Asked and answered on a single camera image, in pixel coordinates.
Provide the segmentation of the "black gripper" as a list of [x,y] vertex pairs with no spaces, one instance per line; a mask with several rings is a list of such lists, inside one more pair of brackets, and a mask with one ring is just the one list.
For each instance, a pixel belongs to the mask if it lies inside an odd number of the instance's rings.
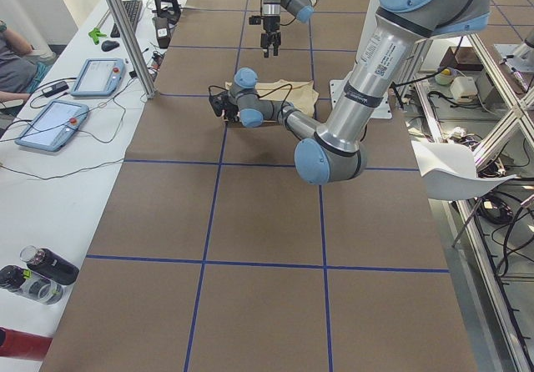
[[233,104],[224,107],[224,118],[227,121],[239,121],[239,108]]
[[280,30],[280,15],[264,15],[263,16],[263,29],[264,33],[261,34],[260,46],[263,50],[263,56],[268,58],[270,56],[270,36],[272,34],[271,42],[273,46],[273,55],[279,55],[279,47],[281,45],[281,33]]

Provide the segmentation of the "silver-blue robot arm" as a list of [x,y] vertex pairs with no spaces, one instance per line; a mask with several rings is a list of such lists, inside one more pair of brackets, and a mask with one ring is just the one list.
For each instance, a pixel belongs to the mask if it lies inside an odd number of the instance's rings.
[[265,121],[285,126],[299,139],[295,166],[306,182],[322,185],[350,180],[366,166],[359,138],[371,114],[415,43],[464,36],[483,30],[491,0],[379,0],[377,26],[355,61],[337,104],[319,123],[289,101],[263,99],[257,74],[241,68],[229,89],[210,98],[216,116],[236,119],[246,128]]
[[260,36],[260,47],[263,50],[264,57],[270,55],[270,49],[273,49],[273,55],[279,54],[281,45],[280,27],[280,10],[284,9],[290,13],[295,20],[301,23],[307,23],[319,0],[260,0],[260,14],[258,17],[250,17],[249,23],[254,24],[258,20],[264,31]]

